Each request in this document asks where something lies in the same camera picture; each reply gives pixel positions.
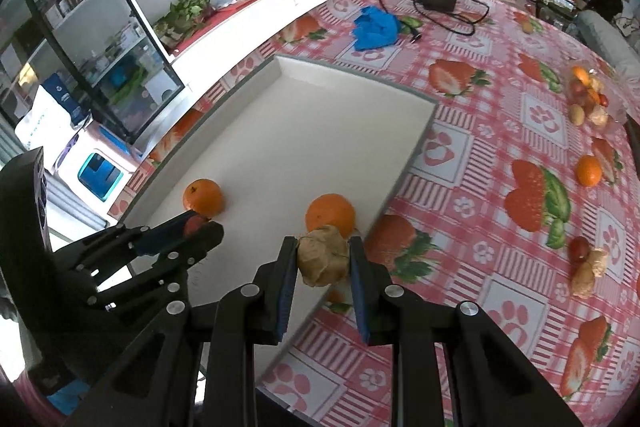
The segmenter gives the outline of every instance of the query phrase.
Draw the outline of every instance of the blue container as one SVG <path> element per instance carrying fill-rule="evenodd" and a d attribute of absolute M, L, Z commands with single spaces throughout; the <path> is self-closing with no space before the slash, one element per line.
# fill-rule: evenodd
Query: blue container
<path fill-rule="evenodd" d="M 60 79 L 57 73 L 52 74 L 45 80 L 42 83 L 42 87 L 69 113 L 73 126 L 78 125 L 86 119 L 87 113 L 80 107 L 79 103 L 71 97 L 71 93 L 69 93 L 69 90 L 65 84 L 62 83 L 62 79 Z"/>

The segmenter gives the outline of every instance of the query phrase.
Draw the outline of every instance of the red tabletop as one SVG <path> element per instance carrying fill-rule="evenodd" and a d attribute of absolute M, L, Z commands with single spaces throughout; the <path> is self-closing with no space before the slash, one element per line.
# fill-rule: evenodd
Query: red tabletop
<path fill-rule="evenodd" d="M 274 52 L 378 74 L 437 98 L 433 129 L 369 235 L 367 254 L 425 299 L 478 302 L 585 426 L 604 426 L 638 382 L 639 182 L 623 128 L 601 134 L 591 124 L 572 125 L 555 79 L 579 59 L 602 72 L 608 89 L 628 89 L 606 79 L 606 63 L 575 39 L 546 23 L 525 34 L 518 22 L 524 13 L 484 1 L 490 16 L 472 37 L 425 23 L 414 44 L 400 38 L 357 52 L 353 20 L 377 0 L 328 0 L 240 62 L 195 109 L 212 107 Z M 407 0 L 385 5 L 418 17 Z M 478 8 L 459 1 L 460 10 Z M 143 164 L 113 216 L 122 215 L 180 134 Z M 593 152 L 607 158 L 614 183 L 577 184 L 575 164 Z M 569 290 L 565 244 L 576 235 L 610 252 L 588 299 Z M 348 286 L 339 285 L 261 385 L 328 427 L 386 425 L 391 350 L 360 342 L 350 304 Z M 446 376 L 442 390 L 450 414 Z"/>

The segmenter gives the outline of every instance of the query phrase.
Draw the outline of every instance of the small potato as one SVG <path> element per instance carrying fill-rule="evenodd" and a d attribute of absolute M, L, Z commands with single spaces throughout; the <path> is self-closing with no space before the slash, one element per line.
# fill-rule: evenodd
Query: small potato
<path fill-rule="evenodd" d="M 569 107 L 569 121 L 577 126 L 581 126 L 584 123 L 584 110 L 579 105 L 575 104 Z"/>
<path fill-rule="evenodd" d="M 602 250 L 600 248 L 591 248 L 589 254 L 587 255 L 586 261 L 591 265 L 594 276 L 604 276 L 605 272 L 607 271 L 608 258 L 609 253 L 607 253 L 606 250 Z"/>
<path fill-rule="evenodd" d="M 527 35 L 531 35 L 533 33 L 533 24 L 531 24 L 531 21 L 524 21 L 520 26 L 522 27 L 522 31 Z"/>

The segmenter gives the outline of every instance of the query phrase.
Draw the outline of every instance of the cabinet door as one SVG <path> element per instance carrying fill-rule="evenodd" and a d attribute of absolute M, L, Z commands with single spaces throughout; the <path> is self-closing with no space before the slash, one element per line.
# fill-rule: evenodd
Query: cabinet door
<path fill-rule="evenodd" d="M 130 136 L 182 87 L 127 0 L 33 1 L 90 97 L 99 98 Z"/>

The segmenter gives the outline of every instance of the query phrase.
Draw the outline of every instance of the ginger root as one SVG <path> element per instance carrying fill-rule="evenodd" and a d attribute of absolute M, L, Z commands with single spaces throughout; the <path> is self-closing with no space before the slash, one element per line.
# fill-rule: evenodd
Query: ginger root
<path fill-rule="evenodd" d="M 591 265 L 594 276 L 603 277 L 605 272 L 607 271 L 608 258 L 609 253 L 607 253 L 606 250 L 602 250 L 600 248 L 591 248 L 585 261 L 587 261 L 587 263 Z"/>
<path fill-rule="evenodd" d="M 596 283 L 596 276 L 593 273 L 591 264 L 585 261 L 580 264 L 578 271 L 571 279 L 571 295 L 581 299 L 588 299 L 593 292 Z"/>
<path fill-rule="evenodd" d="M 338 228 L 326 225 L 298 240 L 298 269 L 307 286 L 329 286 L 349 274 L 349 245 Z"/>

